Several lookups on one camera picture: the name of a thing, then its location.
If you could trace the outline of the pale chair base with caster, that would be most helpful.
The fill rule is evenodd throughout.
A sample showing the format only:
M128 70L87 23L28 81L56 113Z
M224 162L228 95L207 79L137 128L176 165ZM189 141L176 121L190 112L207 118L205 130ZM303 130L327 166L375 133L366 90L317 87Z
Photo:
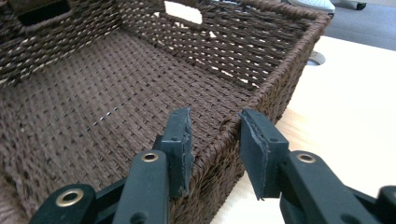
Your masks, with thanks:
M328 14L335 12L335 5L331 0L282 0L296 7L306 7L321 10Z

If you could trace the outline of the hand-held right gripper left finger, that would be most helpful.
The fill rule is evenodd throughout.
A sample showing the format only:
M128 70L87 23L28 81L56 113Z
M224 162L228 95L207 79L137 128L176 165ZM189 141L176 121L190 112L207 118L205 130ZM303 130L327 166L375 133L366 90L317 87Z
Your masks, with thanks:
M154 147L135 155L112 224L169 224L170 200L189 194L190 110L171 112Z

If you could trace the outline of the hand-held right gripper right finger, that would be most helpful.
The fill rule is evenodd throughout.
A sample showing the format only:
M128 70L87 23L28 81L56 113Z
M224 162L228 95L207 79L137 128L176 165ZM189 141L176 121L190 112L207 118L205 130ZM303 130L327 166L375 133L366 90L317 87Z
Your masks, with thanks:
M380 224L310 152L289 150L288 140L264 114L242 110L239 156L260 199L280 198L284 220L296 224Z

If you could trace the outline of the brown woven basket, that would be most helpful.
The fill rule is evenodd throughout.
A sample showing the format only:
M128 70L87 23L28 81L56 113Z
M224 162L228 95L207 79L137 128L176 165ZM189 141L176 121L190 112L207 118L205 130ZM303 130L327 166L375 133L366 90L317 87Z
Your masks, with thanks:
M56 189L125 177L187 107L192 177L171 224L210 224L244 172L239 112L277 121L327 14L264 0L0 0L0 224Z

